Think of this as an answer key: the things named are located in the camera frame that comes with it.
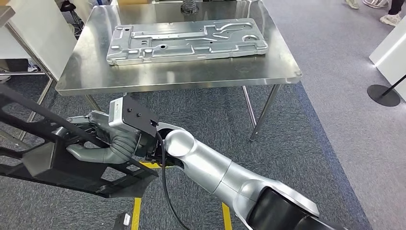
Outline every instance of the metal post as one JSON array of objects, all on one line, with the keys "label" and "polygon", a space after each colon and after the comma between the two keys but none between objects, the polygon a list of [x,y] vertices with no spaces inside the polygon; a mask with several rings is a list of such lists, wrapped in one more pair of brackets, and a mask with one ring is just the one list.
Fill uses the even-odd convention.
[{"label": "metal post", "polygon": [[[48,83],[46,84],[44,90],[42,90],[42,93],[41,93],[41,95],[39,96],[39,99],[38,99],[38,101],[37,101],[37,104],[39,104],[39,105],[42,104],[42,102],[43,102],[44,99],[45,99],[46,94],[47,94],[48,91],[49,91],[49,88],[51,88],[51,85],[52,85],[52,82],[53,82],[53,81],[54,81],[54,80],[52,80],[52,78],[49,78]],[[27,122],[32,122],[32,121],[34,120],[34,117],[35,117],[36,114],[37,114],[36,112],[31,112],[30,116],[29,116],[28,119],[27,119]],[[25,134],[27,134],[27,132],[21,131],[20,135],[18,136],[18,139],[19,139],[19,140],[24,140]]]},{"label": "metal post", "polygon": [[[49,90],[49,87],[51,86],[52,80],[56,80],[54,75],[51,73],[51,71],[46,67],[46,65],[42,62],[41,59],[39,59],[35,53],[31,50],[31,48],[27,45],[27,43],[23,40],[23,38],[17,33],[17,31],[13,28],[13,26],[7,22],[4,25],[5,28],[10,32],[10,34],[14,37],[14,39],[18,42],[18,44],[21,45],[21,47],[27,52],[27,54],[37,63],[37,65],[41,68],[42,72],[50,78],[50,81],[48,81],[47,86],[43,90],[41,97],[45,97],[46,93]],[[94,99],[90,95],[85,95],[86,100],[89,102],[89,105],[92,109],[101,111],[100,107],[97,105],[97,103],[94,101]],[[30,117],[28,118],[28,122],[31,122],[35,117],[35,113],[31,113]],[[23,140],[25,137],[25,132],[21,132],[19,135],[19,139]]]},{"label": "metal post", "polygon": [[29,150],[31,148],[31,146],[25,144],[24,142],[20,141],[19,139],[13,137],[11,134],[9,134],[6,131],[1,130],[1,129],[0,129],[0,136],[4,137],[5,139],[11,141],[15,145],[20,146],[26,150]]},{"label": "metal post", "polygon": [[90,108],[92,110],[97,110],[103,112],[103,110],[99,107],[99,105],[96,103],[96,101],[93,99],[91,95],[85,95],[86,101],[89,103]]},{"label": "metal post", "polygon": [[43,72],[1,72],[0,76],[45,75]]},{"label": "metal post", "polygon": [[269,94],[269,97],[265,103],[264,108],[262,109],[261,115],[259,116],[257,125],[254,128],[254,131],[251,134],[251,137],[249,138],[250,141],[255,140],[257,137],[258,131],[261,128],[262,124],[265,121],[265,116],[268,113],[268,110],[270,106],[272,105],[272,102],[275,100],[276,94],[278,93],[278,90],[280,89],[281,85],[273,85],[272,90]]},{"label": "metal post", "polygon": [[248,113],[249,113],[249,117],[251,118],[252,127],[255,128],[255,126],[257,125],[257,121],[255,120],[255,115],[254,115],[254,111],[252,110],[251,102],[249,101],[247,88],[245,86],[243,86],[242,90],[244,91],[245,101],[247,102]]},{"label": "metal post", "polygon": [[388,90],[382,93],[382,97],[387,95],[391,90],[393,90],[399,83],[401,83],[404,79],[406,78],[406,75],[404,75],[401,79],[399,79],[393,86],[391,86]]}]

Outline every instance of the black pants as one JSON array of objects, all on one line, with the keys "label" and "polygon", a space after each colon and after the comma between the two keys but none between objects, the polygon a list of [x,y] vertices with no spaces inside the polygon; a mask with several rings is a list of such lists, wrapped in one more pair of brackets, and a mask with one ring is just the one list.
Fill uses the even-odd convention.
[{"label": "black pants", "polygon": [[402,5],[405,0],[392,0],[392,6],[389,10],[390,15],[398,14],[402,10]]}]

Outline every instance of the metal panel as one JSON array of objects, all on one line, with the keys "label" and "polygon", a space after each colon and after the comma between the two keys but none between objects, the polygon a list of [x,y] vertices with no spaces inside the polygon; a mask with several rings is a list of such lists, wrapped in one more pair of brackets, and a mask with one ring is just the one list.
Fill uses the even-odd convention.
[{"label": "metal panel", "polygon": [[107,53],[110,65],[193,61],[266,54],[251,18],[119,25]]},{"label": "metal panel", "polygon": [[[198,2],[184,16],[181,3],[96,6],[56,85],[63,96],[93,93],[297,83],[302,73],[262,1]],[[265,55],[111,66],[106,57],[118,25],[252,18],[269,46]]]}]

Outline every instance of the black pole base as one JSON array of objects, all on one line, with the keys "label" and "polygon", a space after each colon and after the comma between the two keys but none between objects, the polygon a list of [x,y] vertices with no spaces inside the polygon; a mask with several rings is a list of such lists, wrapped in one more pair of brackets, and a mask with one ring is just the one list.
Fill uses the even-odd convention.
[{"label": "black pole base", "polygon": [[369,97],[376,103],[387,107],[394,107],[400,104],[400,97],[396,92],[390,91],[387,95],[382,94],[389,88],[383,85],[371,85],[367,89]]}]

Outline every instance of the white panel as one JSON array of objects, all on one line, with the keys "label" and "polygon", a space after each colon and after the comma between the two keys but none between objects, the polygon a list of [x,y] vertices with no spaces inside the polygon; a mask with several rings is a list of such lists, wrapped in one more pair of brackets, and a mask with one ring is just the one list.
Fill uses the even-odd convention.
[{"label": "white panel", "polygon": [[0,28],[0,41],[0,59],[30,57],[4,27]]},{"label": "white panel", "polygon": [[10,19],[17,33],[58,80],[76,39],[54,0],[11,0]]},{"label": "white panel", "polygon": [[[392,85],[406,74],[406,17],[379,44],[369,58]],[[395,89],[406,100],[406,81],[400,83]]]}]

